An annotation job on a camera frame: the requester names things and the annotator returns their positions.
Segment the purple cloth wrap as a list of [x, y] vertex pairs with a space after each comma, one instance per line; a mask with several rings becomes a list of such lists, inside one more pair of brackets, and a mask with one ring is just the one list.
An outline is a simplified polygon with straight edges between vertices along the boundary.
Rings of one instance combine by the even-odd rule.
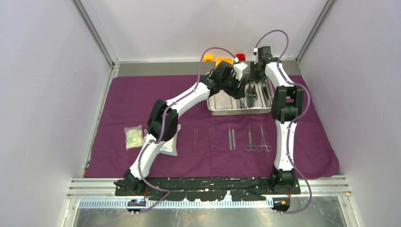
[[[111, 82], [86, 177], [121, 178], [134, 163], [139, 148], [126, 149], [124, 128], [147, 127], [154, 103], [168, 100], [191, 87], [195, 75], [117, 77]], [[268, 177], [277, 150], [277, 129], [270, 114], [212, 116], [206, 102], [188, 110], [179, 119], [177, 156], [157, 155], [150, 177]], [[263, 126], [271, 152], [247, 151], [248, 126], [253, 144], [261, 145]], [[214, 127], [210, 151], [209, 128]], [[229, 150], [228, 128], [235, 130], [236, 150]], [[194, 152], [194, 128], [198, 129]], [[339, 160], [323, 125], [311, 105], [295, 132], [294, 163], [309, 179], [331, 177], [339, 172]]]

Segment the white sterile pouch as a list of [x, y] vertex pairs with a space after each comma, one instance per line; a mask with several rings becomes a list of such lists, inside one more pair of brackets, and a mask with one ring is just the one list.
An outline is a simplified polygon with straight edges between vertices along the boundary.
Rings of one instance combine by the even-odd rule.
[[173, 138], [169, 141], [167, 141], [160, 149], [159, 153], [164, 154], [164, 155], [170, 155], [170, 156], [177, 156], [177, 148], [176, 148], [176, 143], [177, 143], [177, 136], [178, 133], [181, 129], [181, 125], [179, 124], [177, 126], [177, 131], [176, 134], [173, 136]]

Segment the orange yellow toy block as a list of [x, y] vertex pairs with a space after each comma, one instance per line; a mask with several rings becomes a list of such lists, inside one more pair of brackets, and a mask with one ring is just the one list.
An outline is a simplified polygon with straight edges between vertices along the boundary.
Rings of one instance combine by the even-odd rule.
[[217, 67], [221, 62], [227, 62], [227, 63], [229, 63], [229, 64], [231, 64], [231, 65], [233, 65], [234, 64], [234, 59], [232, 59], [232, 58], [222, 58], [222, 57], [217, 57], [217, 59], [216, 59], [216, 63], [215, 63], [215, 67]]

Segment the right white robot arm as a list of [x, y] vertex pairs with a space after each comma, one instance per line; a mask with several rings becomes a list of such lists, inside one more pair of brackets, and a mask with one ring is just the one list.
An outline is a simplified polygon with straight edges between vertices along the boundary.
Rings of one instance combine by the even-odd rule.
[[305, 89], [295, 85], [284, 71], [281, 60], [273, 57], [269, 46], [255, 47], [253, 54], [251, 75], [268, 78], [275, 87], [271, 116], [277, 127], [277, 151], [269, 184], [274, 193], [282, 194], [296, 182], [293, 161], [295, 119], [303, 113]]

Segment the green packet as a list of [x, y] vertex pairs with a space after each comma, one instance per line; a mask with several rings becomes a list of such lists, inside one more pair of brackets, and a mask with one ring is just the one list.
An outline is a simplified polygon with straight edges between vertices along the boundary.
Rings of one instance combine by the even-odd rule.
[[124, 128], [125, 146], [129, 150], [131, 148], [140, 148], [143, 146], [142, 126]]

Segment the steel instrument tray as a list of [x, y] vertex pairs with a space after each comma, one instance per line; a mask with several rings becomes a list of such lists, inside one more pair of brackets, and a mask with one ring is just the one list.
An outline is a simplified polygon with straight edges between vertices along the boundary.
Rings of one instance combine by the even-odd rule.
[[[250, 72], [247, 70], [243, 75], [243, 79], [246, 79], [245, 93], [247, 89], [247, 84], [250, 80]], [[270, 94], [271, 103], [267, 103], [264, 93], [262, 91], [262, 82], [268, 80], [270, 83]], [[266, 78], [260, 82], [256, 83], [256, 100], [249, 100], [246, 98], [234, 99], [233, 97], [226, 94], [224, 91], [211, 96], [207, 100], [207, 107], [210, 115], [244, 115], [244, 114], [267, 114], [271, 111], [272, 101], [273, 101], [273, 87], [271, 81]]]

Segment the steel tweezers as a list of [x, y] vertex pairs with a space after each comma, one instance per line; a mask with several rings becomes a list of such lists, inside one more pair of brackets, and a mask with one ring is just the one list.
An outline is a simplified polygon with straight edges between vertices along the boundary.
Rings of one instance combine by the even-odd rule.
[[197, 149], [197, 139], [198, 139], [198, 129], [194, 128], [194, 152], [196, 152]]
[[211, 126], [209, 128], [210, 151], [212, 151], [212, 148], [213, 148], [213, 133], [214, 133], [214, 127]]

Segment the steel surgical scissors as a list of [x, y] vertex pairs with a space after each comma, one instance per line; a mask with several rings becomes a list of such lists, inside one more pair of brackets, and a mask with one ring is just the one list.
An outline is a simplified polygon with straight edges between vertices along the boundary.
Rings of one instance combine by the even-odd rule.
[[271, 152], [271, 146], [266, 144], [263, 126], [261, 125], [260, 128], [261, 128], [261, 145], [257, 146], [257, 151], [262, 152], [263, 150], [266, 150], [267, 152]]
[[245, 146], [245, 149], [247, 151], [256, 151], [257, 147], [256, 145], [253, 144], [253, 140], [252, 140], [252, 130], [251, 130], [251, 126], [248, 126], [248, 139], [249, 139], [249, 144]]

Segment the steel surgical forceps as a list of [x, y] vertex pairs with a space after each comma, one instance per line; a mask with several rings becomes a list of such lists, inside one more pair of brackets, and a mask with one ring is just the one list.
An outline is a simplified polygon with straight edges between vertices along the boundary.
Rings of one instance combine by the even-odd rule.
[[245, 96], [249, 100], [256, 100], [257, 99], [256, 83], [254, 81], [250, 81], [247, 84], [247, 89], [246, 89]]

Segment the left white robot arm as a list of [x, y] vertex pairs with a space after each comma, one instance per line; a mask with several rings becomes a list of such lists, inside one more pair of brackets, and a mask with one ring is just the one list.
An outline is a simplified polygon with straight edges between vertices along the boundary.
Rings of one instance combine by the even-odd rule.
[[179, 118], [199, 102], [224, 91], [229, 96], [240, 99], [245, 96], [245, 62], [230, 64], [221, 61], [215, 69], [203, 76], [180, 95], [163, 101], [157, 100], [148, 119], [148, 133], [145, 144], [134, 164], [125, 172], [123, 179], [114, 182], [117, 192], [129, 191], [134, 196], [145, 190], [145, 179], [162, 146], [177, 133]]

